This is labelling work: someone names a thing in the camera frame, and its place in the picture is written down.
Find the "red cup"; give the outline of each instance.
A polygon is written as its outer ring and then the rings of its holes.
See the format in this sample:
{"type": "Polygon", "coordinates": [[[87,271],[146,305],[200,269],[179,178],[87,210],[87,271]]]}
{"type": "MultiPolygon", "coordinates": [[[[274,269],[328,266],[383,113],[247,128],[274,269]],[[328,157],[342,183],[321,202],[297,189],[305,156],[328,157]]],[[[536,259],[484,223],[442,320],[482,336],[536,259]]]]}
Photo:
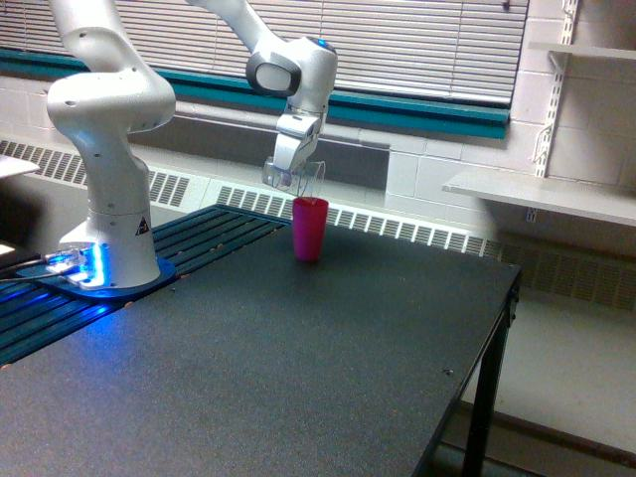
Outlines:
{"type": "Polygon", "coordinates": [[[329,203],[313,197],[297,197],[292,208],[294,254],[301,261],[317,261],[327,225],[329,203]]]}

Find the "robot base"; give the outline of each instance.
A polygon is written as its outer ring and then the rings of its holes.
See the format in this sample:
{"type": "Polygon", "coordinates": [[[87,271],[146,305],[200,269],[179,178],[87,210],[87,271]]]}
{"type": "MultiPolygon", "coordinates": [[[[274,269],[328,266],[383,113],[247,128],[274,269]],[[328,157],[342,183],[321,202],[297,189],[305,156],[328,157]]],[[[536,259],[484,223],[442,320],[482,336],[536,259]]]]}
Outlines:
{"type": "MultiPolygon", "coordinates": [[[[157,264],[159,265],[159,276],[141,286],[133,286],[131,288],[106,288],[101,290],[84,290],[69,283],[63,277],[54,276],[51,278],[43,278],[37,280],[43,285],[54,288],[66,295],[70,295],[76,298],[84,298],[89,300],[98,301],[134,301],[143,296],[149,295],[155,290],[168,285],[176,280],[176,268],[170,261],[157,257],[157,264]]],[[[31,277],[46,274],[47,269],[44,265],[32,266],[24,268],[18,272],[18,275],[22,277],[31,277]]]]}

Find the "table leg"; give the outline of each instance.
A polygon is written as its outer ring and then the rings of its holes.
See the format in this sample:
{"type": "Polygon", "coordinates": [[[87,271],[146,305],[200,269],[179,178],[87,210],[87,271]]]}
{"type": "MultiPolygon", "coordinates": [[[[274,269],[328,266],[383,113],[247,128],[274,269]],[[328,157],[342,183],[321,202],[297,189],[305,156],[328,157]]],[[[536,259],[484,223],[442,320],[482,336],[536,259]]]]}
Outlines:
{"type": "Polygon", "coordinates": [[[477,477],[481,475],[484,457],[486,455],[486,444],[488,443],[488,433],[495,410],[495,398],[497,396],[497,385],[501,365],[504,359],[508,328],[510,327],[514,298],[511,298],[503,319],[495,331],[492,341],[488,345],[481,360],[479,370],[479,381],[477,382],[477,394],[468,431],[468,441],[466,443],[466,454],[462,477],[477,477]]]}

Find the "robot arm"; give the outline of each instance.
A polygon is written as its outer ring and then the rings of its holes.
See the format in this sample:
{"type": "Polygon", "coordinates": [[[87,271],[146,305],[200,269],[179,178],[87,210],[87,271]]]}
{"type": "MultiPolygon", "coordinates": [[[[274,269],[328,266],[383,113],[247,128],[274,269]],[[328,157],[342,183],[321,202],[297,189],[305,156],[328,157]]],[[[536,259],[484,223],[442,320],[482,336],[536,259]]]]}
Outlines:
{"type": "Polygon", "coordinates": [[[81,155],[88,185],[87,220],[61,243],[96,247],[101,257],[99,273],[69,280],[88,289],[142,285],[159,268],[148,233],[148,168],[132,155],[127,134],[168,122],[174,91],[134,50],[113,0],[50,4],[65,47],[91,71],[56,81],[47,101],[52,121],[81,155]]]}
{"type": "Polygon", "coordinates": [[[223,18],[247,46],[251,57],[245,75],[254,90],[287,98],[285,112],[276,124],[272,167],[264,181],[288,186],[291,175],[302,171],[316,149],[336,78],[336,51],[324,40],[280,39],[246,0],[187,1],[223,18]]]}

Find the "window blinds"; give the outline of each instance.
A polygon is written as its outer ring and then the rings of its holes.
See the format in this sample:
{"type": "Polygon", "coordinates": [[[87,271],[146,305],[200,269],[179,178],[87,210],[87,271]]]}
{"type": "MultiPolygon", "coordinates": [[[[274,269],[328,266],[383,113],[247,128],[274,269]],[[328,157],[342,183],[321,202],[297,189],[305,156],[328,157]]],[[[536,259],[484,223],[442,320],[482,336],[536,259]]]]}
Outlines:
{"type": "MultiPolygon", "coordinates": [[[[250,0],[291,39],[338,51],[336,87],[509,103],[529,0],[250,0]]],[[[245,47],[185,0],[116,0],[135,47],[155,67],[242,77],[245,47]]],[[[48,2],[0,0],[3,47],[66,54],[48,2]]]]}

